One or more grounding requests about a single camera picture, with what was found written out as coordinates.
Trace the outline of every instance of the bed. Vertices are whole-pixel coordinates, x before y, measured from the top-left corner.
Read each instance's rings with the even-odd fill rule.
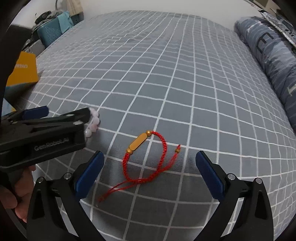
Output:
[[[60,178],[101,150],[104,168],[81,205],[106,240],[192,241],[218,206],[195,166],[199,150],[226,173],[263,180],[274,238],[294,216],[296,137],[267,76],[233,31],[187,14],[109,13],[67,31],[38,56],[37,66],[40,81],[21,108],[47,105],[55,116],[92,107],[101,123],[86,148],[40,163],[34,179]],[[175,165],[151,183],[98,202],[124,181],[125,150],[148,129],[167,140],[166,162],[181,144]],[[130,176],[153,172],[161,152],[151,136],[131,156]],[[61,203],[60,209],[75,232]]]

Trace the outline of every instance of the gold bead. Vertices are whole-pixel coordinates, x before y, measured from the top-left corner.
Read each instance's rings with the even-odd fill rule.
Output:
[[[128,149],[126,149],[126,153],[131,155],[131,154],[133,154],[133,151],[130,148],[128,148]]]
[[[149,137],[152,135],[151,131],[146,131],[146,135]]]

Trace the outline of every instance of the white wall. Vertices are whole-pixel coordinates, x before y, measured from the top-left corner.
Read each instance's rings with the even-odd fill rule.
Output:
[[[153,10],[199,15],[233,29],[236,20],[257,15],[258,11],[244,0],[80,0],[84,18],[121,10]],[[66,10],[66,0],[58,7]],[[55,0],[31,0],[16,16],[14,23],[27,27],[43,12],[55,9]]]
[[[80,0],[84,18],[121,10],[153,10],[199,15],[233,29],[241,17],[260,16],[244,0]]]
[[[58,9],[65,9],[65,1],[58,0]],[[15,17],[12,23],[33,27],[42,13],[55,10],[55,0],[31,0]]]

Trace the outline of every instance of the red string bracelet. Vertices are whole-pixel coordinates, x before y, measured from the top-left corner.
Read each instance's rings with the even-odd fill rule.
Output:
[[[152,173],[147,178],[131,179],[127,173],[127,163],[128,163],[129,157],[130,157],[130,155],[133,154],[133,151],[135,151],[147,139],[147,137],[151,136],[152,134],[158,136],[158,138],[161,140],[162,145],[163,145],[163,153],[162,153],[160,161],[157,165],[156,171],[154,173]],[[167,146],[165,139],[163,138],[163,136],[161,134],[159,134],[156,131],[146,131],[146,133],[142,133],[130,144],[129,148],[126,149],[126,154],[124,155],[124,158],[122,160],[123,174],[126,178],[126,181],[123,181],[122,183],[119,183],[116,186],[110,188],[104,195],[102,195],[99,198],[99,202],[105,200],[111,193],[116,192],[118,190],[125,190],[125,189],[131,188],[137,184],[151,182],[160,173],[169,170],[174,165],[175,160],[180,152],[180,149],[181,149],[181,145],[178,145],[177,148],[175,149],[175,153],[174,153],[173,157],[171,158],[171,160],[169,161],[169,163],[165,167],[162,168],[162,164],[164,162],[165,155],[168,150],[168,146]],[[123,184],[127,184],[127,183],[129,183],[128,186],[118,188],[119,186],[121,186]]]

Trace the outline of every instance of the yellow box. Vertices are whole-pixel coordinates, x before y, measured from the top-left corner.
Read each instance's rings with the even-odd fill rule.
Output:
[[[36,55],[22,51],[6,86],[35,82],[38,82]]]

